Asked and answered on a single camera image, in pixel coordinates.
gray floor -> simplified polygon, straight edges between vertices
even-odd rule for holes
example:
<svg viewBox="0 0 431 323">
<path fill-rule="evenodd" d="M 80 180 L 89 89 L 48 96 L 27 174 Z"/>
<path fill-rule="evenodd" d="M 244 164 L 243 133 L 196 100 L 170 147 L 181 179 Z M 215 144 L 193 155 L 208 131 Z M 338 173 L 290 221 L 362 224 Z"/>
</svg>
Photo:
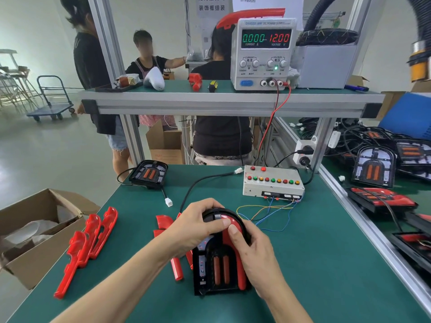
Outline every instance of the gray floor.
<svg viewBox="0 0 431 323">
<path fill-rule="evenodd" d="M 144 153 L 149 158 L 141 127 Z M 0 108 L 0 208 L 45 188 L 78 192 L 103 205 L 118 184 L 112 152 L 104 135 L 96 133 L 89 115 L 37 123 L 22 108 Z M 0 323 L 28 295 L 21 283 L 0 271 Z"/>
</svg>

hand cart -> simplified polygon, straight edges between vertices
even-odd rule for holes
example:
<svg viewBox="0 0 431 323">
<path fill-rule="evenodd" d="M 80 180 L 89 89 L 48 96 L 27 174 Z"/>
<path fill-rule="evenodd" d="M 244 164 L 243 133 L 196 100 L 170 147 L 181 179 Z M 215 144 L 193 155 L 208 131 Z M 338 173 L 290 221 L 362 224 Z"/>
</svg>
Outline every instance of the hand cart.
<svg viewBox="0 0 431 323">
<path fill-rule="evenodd" d="M 41 78 L 57 78 L 60 83 L 60 86 L 41 86 L 40 79 Z M 69 96 L 67 95 L 66 89 L 63 85 L 63 81 L 58 76 L 39 76 L 37 77 L 37 84 L 39 85 L 40 92 L 42 93 L 42 96 L 44 97 L 47 106 L 44 106 L 43 108 L 39 108 L 36 111 L 33 111 L 31 113 L 27 114 L 27 117 L 33 117 L 37 122 L 40 121 L 40 117 L 43 116 L 50 116 L 52 120 L 59 119 L 62 120 L 62 112 L 69 110 L 70 113 L 75 113 L 75 109 L 73 108 L 73 103 L 70 100 Z M 60 93 L 46 93 L 47 91 L 60 91 Z M 66 98 L 67 102 L 50 102 L 48 101 L 49 97 L 54 98 Z"/>
</svg>

yellow wire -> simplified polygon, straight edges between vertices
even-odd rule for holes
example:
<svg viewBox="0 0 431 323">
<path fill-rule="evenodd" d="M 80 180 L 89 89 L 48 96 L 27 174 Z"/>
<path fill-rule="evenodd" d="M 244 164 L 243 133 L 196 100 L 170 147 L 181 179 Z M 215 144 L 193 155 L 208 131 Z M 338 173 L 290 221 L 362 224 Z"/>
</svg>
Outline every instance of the yellow wire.
<svg viewBox="0 0 431 323">
<path fill-rule="evenodd" d="M 262 210 L 265 210 L 266 208 L 277 208 L 277 209 L 284 209 L 284 210 L 289 210 L 292 207 L 284 207 L 285 205 L 275 205 L 275 206 L 263 206 L 263 205 L 243 205 L 237 208 L 237 214 L 241 215 L 240 213 L 238 213 L 238 210 L 242 207 L 261 207 L 261 209 L 250 219 L 253 220 Z"/>
</svg>

